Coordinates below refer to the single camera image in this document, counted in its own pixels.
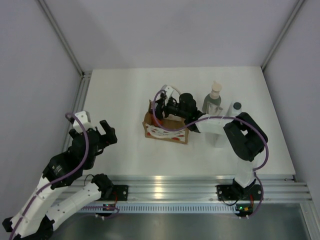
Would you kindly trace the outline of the burlap watermelon canvas bag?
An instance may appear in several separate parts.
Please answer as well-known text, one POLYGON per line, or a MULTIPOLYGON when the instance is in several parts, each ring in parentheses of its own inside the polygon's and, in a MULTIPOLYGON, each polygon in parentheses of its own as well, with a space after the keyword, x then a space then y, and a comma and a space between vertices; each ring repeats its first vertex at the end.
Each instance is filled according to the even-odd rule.
POLYGON ((158 119, 158 122, 163 128, 174 130, 183 128, 180 131, 168 131, 159 127, 153 116, 153 100, 149 100, 148 111, 142 122, 144 136, 149 139, 161 140, 173 143, 186 145, 188 143, 189 130, 185 128, 184 118, 170 114, 163 119, 158 119))

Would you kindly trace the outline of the silver refill pouch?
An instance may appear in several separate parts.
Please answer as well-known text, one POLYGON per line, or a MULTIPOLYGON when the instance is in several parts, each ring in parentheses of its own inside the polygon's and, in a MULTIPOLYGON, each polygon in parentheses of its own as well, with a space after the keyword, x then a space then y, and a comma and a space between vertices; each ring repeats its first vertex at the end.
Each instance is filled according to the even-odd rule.
POLYGON ((210 116, 219 116, 222 111, 223 111, 223 108, 219 105, 216 105, 211 102, 207 104, 206 113, 210 116))

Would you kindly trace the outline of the grey pump bottle beige cap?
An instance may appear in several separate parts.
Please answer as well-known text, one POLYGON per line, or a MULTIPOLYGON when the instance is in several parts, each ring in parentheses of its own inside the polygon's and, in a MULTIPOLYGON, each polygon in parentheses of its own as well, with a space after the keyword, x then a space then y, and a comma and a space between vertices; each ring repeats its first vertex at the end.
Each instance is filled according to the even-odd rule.
POLYGON ((204 113, 207 113, 207 104, 213 103, 217 106, 221 105, 222 99, 220 96, 220 92, 222 90, 222 85, 216 81, 213 82, 211 86, 211 92, 204 98, 203 105, 202 105, 202 111, 204 113))

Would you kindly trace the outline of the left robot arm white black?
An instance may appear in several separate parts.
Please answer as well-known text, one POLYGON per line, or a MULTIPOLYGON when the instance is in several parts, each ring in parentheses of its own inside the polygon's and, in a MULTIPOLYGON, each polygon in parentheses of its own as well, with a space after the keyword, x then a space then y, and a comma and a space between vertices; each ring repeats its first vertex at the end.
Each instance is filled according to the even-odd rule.
POLYGON ((2 225, 10 233, 11 240, 47 240, 62 223, 80 209, 96 200, 107 200, 113 194, 114 185, 106 174, 96 174, 92 180, 62 202, 56 199, 83 175, 93 168, 96 157, 109 145, 116 144, 116 131, 101 120, 105 133, 97 128, 81 124, 80 129, 69 131, 72 144, 67 151, 52 157, 24 207, 2 225))

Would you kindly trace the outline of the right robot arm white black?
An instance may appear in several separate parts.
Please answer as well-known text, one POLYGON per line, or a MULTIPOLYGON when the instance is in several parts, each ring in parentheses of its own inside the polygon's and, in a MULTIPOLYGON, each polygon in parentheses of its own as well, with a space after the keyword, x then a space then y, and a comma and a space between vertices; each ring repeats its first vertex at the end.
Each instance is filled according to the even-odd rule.
POLYGON ((254 160, 261 152, 268 152, 268 137, 246 112, 237 116, 212 116, 201 112, 190 93, 183 93, 176 100, 166 90, 156 93, 151 102, 151 112, 156 124, 170 115, 184 120, 184 128, 195 133, 225 136, 238 157, 238 167, 232 185, 231 196, 238 200, 251 193, 255 185, 257 168, 254 160))

